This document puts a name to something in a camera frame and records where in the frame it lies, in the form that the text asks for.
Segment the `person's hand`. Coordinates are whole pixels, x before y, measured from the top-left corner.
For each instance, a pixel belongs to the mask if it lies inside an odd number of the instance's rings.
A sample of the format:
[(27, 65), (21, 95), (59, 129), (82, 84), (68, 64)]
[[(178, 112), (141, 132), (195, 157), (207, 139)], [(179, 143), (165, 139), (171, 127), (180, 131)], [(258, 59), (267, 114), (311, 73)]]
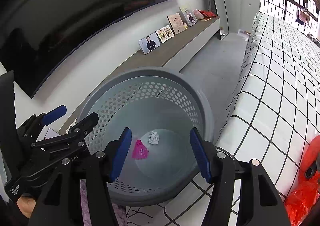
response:
[(33, 198), (21, 196), (16, 202), (20, 212), (26, 217), (30, 218), (36, 205)]

